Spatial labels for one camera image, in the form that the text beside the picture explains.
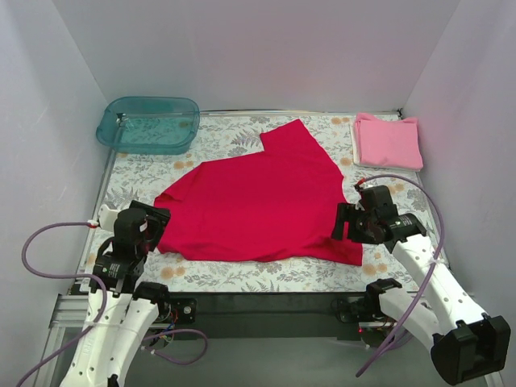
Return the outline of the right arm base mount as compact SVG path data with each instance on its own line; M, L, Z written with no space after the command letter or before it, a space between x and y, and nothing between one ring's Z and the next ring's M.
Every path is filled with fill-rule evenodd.
M393 320L376 311L365 297L334 298L330 308L340 323L379 323L381 326Z

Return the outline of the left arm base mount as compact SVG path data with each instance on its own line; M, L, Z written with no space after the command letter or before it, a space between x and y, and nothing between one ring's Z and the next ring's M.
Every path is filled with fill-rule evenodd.
M195 298L170 298L160 304L156 323L193 324L196 320L197 306Z

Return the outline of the red t shirt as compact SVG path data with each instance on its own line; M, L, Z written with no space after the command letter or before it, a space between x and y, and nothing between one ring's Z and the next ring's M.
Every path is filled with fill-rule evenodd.
M343 174L303 122L260 140L263 151L203 162L155 199L171 214L159 251L197 261L314 257L360 266L361 245L331 237Z

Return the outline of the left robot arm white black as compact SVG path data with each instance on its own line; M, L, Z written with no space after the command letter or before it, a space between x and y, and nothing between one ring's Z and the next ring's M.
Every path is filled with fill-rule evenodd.
M125 210L101 206L98 224L112 236L98 248L83 329L63 386L122 386L144 334L170 310L169 289L141 281L170 212L133 201Z

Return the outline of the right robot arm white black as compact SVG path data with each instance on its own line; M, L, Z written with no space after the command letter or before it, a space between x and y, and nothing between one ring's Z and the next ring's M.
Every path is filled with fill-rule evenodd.
M429 351L449 385L501 371L510 343L508 322L490 316L465 292L439 259L426 228L414 214L399 214L386 186L355 188L360 200L338 205L332 238L385 246L419 291L412 296L397 280L380 279L367 285L347 313L393 319Z

